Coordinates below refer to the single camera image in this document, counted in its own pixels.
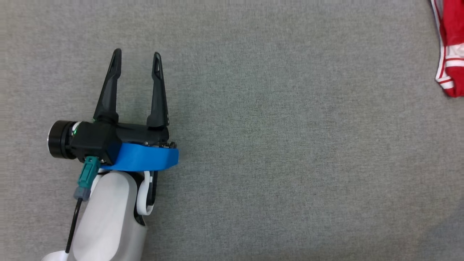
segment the blue tape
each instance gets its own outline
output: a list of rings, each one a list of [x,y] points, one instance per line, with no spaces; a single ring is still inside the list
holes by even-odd
[[[160,171],[179,162],[179,150],[123,143],[116,163],[102,169],[120,171]]]

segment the gray fabric surface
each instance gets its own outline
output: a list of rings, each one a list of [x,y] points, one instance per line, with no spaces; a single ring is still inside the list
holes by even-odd
[[[120,121],[144,123],[158,51],[181,151],[144,261],[463,259],[464,108],[429,1],[2,6],[0,259],[65,247],[81,164],[47,133],[91,119],[118,47]]]

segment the red garment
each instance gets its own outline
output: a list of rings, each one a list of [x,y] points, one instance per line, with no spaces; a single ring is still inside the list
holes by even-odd
[[[464,0],[431,1],[440,35],[435,79],[449,96],[464,96]]]

